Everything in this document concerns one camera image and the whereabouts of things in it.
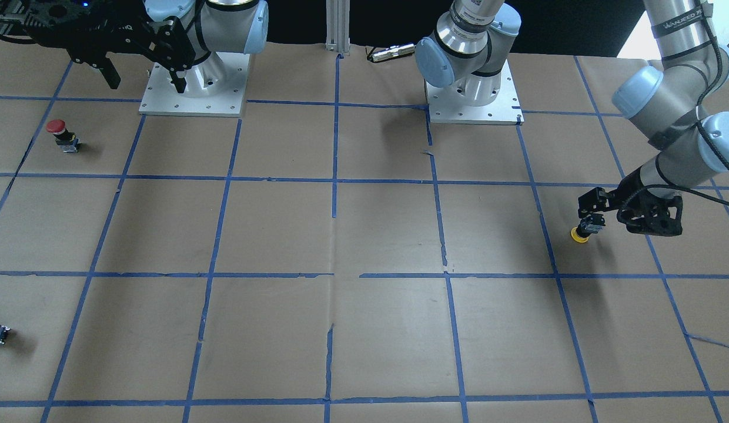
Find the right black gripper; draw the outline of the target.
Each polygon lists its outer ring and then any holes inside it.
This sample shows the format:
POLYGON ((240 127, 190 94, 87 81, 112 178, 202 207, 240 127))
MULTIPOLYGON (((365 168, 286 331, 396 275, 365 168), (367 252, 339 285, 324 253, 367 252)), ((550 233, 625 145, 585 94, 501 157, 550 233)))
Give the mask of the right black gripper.
POLYGON ((177 93, 196 53, 180 19, 151 26, 142 1, 0 1, 0 26, 10 26, 24 40, 0 35, 14 43, 36 43, 66 50, 72 61, 98 71, 111 89, 122 82, 109 53, 144 56, 168 70, 177 93))

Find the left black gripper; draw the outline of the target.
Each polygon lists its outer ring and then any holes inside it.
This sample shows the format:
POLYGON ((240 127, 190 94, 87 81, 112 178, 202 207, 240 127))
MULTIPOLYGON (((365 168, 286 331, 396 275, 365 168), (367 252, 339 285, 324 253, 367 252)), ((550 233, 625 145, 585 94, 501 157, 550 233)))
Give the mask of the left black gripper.
POLYGON ((683 233, 683 198, 664 199, 648 191, 621 204, 618 190, 594 187, 578 198, 579 235, 597 234, 606 227, 604 213, 617 210, 617 220, 633 234, 674 237, 683 233))

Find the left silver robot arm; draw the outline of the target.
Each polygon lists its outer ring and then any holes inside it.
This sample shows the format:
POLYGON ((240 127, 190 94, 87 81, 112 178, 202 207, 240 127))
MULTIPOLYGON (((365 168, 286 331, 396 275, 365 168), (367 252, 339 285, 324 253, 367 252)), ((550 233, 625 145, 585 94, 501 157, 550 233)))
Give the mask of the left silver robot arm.
MULTIPOLYGON (((729 79, 729 48, 720 45, 706 1, 646 1, 662 68, 647 65, 625 81, 612 102, 658 153, 616 189, 596 187, 578 199, 578 243, 606 226, 604 214, 635 234, 671 237, 683 228, 682 193, 729 172, 729 112, 709 115, 704 99, 729 79)), ((472 106, 493 101, 500 73, 521 28, 520 14, 503 1, 455 1, 431 35, 416 44, 419 72, 430 86, 469 86, 482 92, 472 106)))

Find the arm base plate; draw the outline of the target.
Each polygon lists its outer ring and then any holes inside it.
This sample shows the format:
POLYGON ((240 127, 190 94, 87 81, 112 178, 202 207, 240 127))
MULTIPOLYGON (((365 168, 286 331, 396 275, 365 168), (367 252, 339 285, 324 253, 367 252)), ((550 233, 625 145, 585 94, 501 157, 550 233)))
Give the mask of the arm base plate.
POLYGON ((520 125, 525 121, 508 62, 494 76, 470 74, 445 88, 426 82, 424 91, 432 123, 520 125))
POLYGON ((169 72, 154 65, 139 113, 154 116, 239 118, 245 104, 252 55, 214 52, 205 61, 177 75, 186 82, 178 93, 169 72))

